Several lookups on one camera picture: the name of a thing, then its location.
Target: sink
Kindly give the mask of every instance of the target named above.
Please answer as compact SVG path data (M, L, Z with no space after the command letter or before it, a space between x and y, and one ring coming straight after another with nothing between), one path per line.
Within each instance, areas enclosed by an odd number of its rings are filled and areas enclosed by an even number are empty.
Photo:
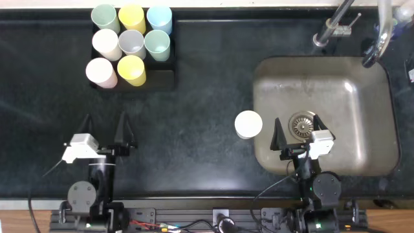
M398 163L399 149L388 77L376 63L366 69L358 57L288 57L262 61L254 77L254 111L263 129L254 139L260 165L285 174L288 161L270 150L279 117L288 144L312 131L318 114L336 136L322 170L338 175L386 175Z

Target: sink drain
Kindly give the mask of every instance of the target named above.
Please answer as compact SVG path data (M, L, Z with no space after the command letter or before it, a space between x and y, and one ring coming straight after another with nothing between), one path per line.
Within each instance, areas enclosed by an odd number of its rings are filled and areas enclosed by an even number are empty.
M313 131L313 116L310 111L302 111L293 114L289 120L290 133L295 139L306 140Z

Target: faucet handle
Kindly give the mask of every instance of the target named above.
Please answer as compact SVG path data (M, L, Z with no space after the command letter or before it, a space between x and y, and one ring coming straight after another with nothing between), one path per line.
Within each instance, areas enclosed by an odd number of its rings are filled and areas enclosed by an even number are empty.
M343 36L350 36L352 33L352 26L355 22L361 17L361 13L355 17L355 19L349 25L339 25L336 27L335 31L333 32L333 37L343 37Z

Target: yellow cup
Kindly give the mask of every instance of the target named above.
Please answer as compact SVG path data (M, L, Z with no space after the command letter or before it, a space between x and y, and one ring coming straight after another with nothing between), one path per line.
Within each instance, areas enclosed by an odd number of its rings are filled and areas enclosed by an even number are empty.
M128 55L121 58L117 69L118 74L135 87L141 86L147 80L144 62L137 56Z
M146 31L144 10L140 5L128 4L118 13L119 20L128 30L137 30L143 35Z

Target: black tray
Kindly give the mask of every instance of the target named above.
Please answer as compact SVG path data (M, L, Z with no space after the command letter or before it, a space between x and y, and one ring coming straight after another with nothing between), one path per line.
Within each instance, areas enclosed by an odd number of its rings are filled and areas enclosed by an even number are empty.
M123 24L120 22L121 31L118 36L126 30ZM151 25L146 20L146 31L145 35L152 31ZM112 66L115 70L115 73L118 77L118 83L114 88L102 88L94 82L89 82L90 86L99 91L105 92L115 92L115 93L123 93L123 92L135 92L135 91L172 91L175 88L175 40L174 40L174 30L175 30L175 21L173 18L173 32L169 35L170 43L170 53L169 58L166 61L155 61L150 53L147 51L147 56L144 58L144 67L146 71L146 82L139 86L135 87L129 84L126 80L124 80L117 71L118 61L110 61ZM93 25L93 34L98 32L99 28L94 24ZM103 56L96 51L92 47L91 52L92 58L103 58Z

